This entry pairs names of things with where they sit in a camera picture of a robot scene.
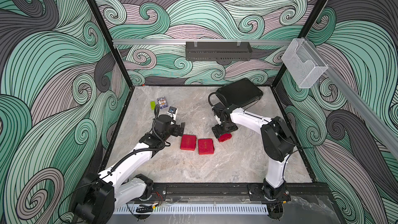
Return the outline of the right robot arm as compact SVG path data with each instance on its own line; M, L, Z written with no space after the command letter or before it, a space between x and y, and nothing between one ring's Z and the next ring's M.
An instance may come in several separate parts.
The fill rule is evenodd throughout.
M215 138L225 138L237 131L239 125L261 135L263 148L269 158L262 187L264 198L278 203L290 201L290 195L286 189L285 170L293 154L295 143L286 122L279 116L263 117L234 104L227 106L227 100L219 92L212 92L208 96L208 102L218 122L212 127Z

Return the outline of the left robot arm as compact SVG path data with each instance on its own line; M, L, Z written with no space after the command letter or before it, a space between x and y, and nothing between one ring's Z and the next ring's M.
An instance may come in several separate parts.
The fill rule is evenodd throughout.
M167 114L154 109L154 119L149 132L118 162L99 173L84 176L72 194L69 209L87 224L105 224L114 211L133 199L149 199L152 179L143 174L127 179L159 151L169 146L170 136L182 136L185 124L176 123L177 108L170 107Z

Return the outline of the red jewelry box base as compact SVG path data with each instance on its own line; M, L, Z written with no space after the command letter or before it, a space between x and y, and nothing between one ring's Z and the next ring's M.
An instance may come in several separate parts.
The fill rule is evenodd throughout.
M231 138L232 138L232 134L231 134L231 133L226 133L226 134L221 135L221 136L218 138L218 141L219 141L220 143L222 143L222 142L225 142L225 141L227 141L227 140L230 140Z

